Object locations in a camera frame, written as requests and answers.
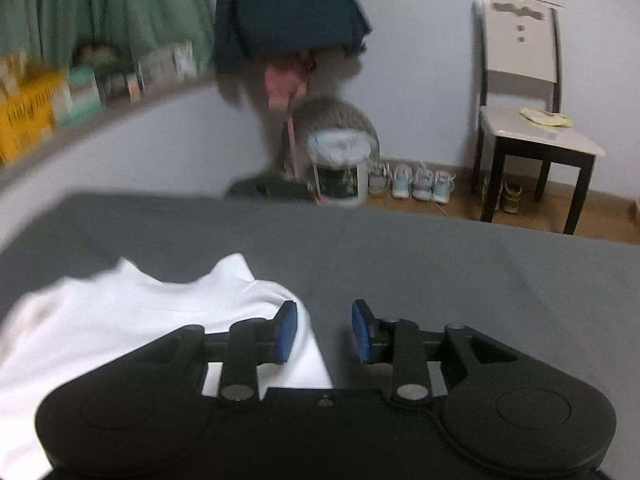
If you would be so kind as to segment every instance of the bucket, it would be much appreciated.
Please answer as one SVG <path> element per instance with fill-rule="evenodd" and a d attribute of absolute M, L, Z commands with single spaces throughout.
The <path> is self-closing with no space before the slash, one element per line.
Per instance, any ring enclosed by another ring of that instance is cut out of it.
<path fill-rule="evenodd" d="M 367 201 L 367 159 L 375 142 L 369 134 L 354 130 L 309 135 L 307 149 L 322 205 L 355 208 Z"/>

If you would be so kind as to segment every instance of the white t-shirt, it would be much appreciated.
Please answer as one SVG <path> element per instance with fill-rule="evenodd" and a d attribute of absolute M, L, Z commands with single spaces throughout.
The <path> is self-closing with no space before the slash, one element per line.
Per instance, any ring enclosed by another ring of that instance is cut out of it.
<path fill-rule="evenodd" d="M 298 305 L 298 332 L 289 362 L 258 367 L 260 395 L 270 386 L 330 388 L 302 302 L 255 280 L 241 254 L 186 285 L 158 282 L 120 260 L 90 280 L 65 278 L 27 294 L 0 327 L 0 478 L 39 480 L 50 472 L 33 421 L 61 384 L 184 325 L 215 333 L 243 319 L 273 319 L 287 300 Z M 216 394 L 221 368 L 209 364 L 205 395 Z"/>

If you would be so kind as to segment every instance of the chair backrest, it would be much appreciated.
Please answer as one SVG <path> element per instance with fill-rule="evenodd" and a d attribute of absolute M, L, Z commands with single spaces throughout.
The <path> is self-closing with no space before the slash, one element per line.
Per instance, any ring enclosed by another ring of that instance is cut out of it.
<path fill-rule="evenodd" d="M 503 72 L 553 83 L 552 108 L 559 111 L 562 71 L 556 10 L 536 0 L 476 0 L 476 9 L 482 31 L 483 101 L 488 72 Z"/>

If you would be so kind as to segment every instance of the green curtain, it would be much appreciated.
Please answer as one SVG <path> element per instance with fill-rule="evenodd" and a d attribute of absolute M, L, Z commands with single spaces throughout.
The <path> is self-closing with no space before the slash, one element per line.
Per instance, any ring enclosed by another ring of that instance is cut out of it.
<path fill-rule="evenodd" d="M 65 66 L 78 40 L 89 38 L 117 44 L 134 59 L 162 44 L 191 40 L 198 68 L 212 63 L 211 0 L 0 0 L 4 20 L 16 9 L 30 19 L 7 29 L 9 38 L 0 22 L 0 51 L 23 46 L 55 67 Z"/>

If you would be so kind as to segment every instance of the windowsill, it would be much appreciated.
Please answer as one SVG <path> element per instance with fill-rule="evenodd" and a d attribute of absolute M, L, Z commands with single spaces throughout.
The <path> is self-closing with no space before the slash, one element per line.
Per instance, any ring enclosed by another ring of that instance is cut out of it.
<path fill-rule="evenodd" d="M 174 99 L 187 92 L 212 84 L 215 79 L 216 75 L 212 72 L 183 85 L 166 88 L 150 95 L 143 95 L 142 99 L 136 103 L 124 102 L 113 105 L 108 107 L 103 113 L 87 121 L 55 131 L 50 140 L 37 146 L 17 162 L 0 170 L 0 193 L 29 170 L 42 164 L 52 156 L 55 156 L 60 150 L 72 145 L 74 142 L 84 139 L 97 130 L 104 129 L 111 124 L 125 121 L 132 115 L 149 107 L 156 106 L 163 101 Z"/>

